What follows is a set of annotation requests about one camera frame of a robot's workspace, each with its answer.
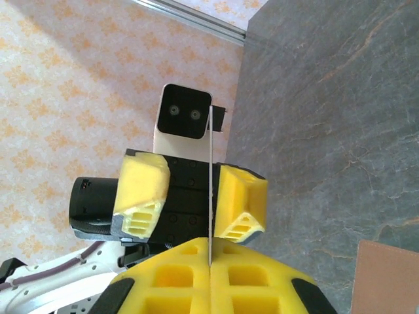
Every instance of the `yellow foam pad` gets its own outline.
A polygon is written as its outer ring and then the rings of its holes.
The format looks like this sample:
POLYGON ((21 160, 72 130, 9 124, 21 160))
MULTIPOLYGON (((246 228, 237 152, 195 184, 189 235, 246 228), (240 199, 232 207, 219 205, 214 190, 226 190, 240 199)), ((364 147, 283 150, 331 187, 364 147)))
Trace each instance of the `yellow foam pad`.
POLYGON ((266 228, 268 181, 240 168, 220 170, 214 236, 243 242, 266 228))
POLYGON ((152 234, 166 201, 170 170, 163 156, 150 152, 122 161, 114 215, 124 217, 122 231, 145 239, 152 234))
POLYGON ((135 283, 118 314, 307 314, 291 280, 309 276, 247 247, 198 238, 116 276, 135 283))

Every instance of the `orange floral pattern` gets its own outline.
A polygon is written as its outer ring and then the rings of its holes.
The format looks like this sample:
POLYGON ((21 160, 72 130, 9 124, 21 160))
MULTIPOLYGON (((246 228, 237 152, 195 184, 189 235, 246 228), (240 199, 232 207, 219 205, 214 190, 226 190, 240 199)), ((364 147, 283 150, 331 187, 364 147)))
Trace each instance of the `orange floral pattern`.
POLYGON ((152 151, 165 84, 207 90, 232 112, 242 47, 135 3, 0 1, 0 29, 0 260, 88 245, 69 228, 74 180, 117 178, 127 148, 152 151))

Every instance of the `wire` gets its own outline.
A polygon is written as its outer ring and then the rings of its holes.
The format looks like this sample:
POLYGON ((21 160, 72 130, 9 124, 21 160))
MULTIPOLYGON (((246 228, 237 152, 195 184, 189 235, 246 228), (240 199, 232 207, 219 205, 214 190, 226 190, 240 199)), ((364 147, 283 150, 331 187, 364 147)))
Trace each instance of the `wire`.
POLYGON ((84 260, 86 260, 86 258, 88 258, 102 244, 103 244, 103 241, 96 241, 91 246, 89 246, 86 250, 84 250, 79 256, 73 257, 71 260, 68 260, 67 262, 61 265, 58 265, 54 268, 51 268, 50 270, 44 270, 39 273, 34 273, 32 275, 16 278, 15 280, 12 280, 9 283, 1 283, 0 291, 5 290, 7 288, 16 287, 24 283, 30 283, 35 280, 44 279, 44 278, 56 275, 57 273, 61 273, 62 271, 68 270, 70 267, 78 264, 79 262, 83 262, 84 260))

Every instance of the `purple cable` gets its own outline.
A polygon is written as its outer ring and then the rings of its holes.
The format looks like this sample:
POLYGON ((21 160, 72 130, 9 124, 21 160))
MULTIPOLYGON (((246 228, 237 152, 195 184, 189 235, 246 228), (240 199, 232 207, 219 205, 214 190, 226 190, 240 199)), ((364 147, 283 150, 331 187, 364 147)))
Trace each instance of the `purple cable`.
MULTIPOLYGON (((78 264, 80 261, 85 260, 88 258, 94 251, 96 251, 101 245, 103 244, 103 241, 96 241, 91 246, 89 246, 86 250, 84 250, 81 253, 81 259, 79 257, 73 257, 71 260, 68 260, 67 262, 58 265, 54 268, 51 268, 50 270, 44 270, 40 273, 34 273, 33 275, 28 275, 20 278, 16 278, 13 280, 13 286, 18 286, 24 283, 30 283, 31 281, 44 279, 46 277, 50 277, 52 275, 56 275, 57 273, 61 273, 64 270, 68 270, 70 267, 78 264)), ((0 284, 0 291, 11 288, 12 283, 1 283, 0 284)))

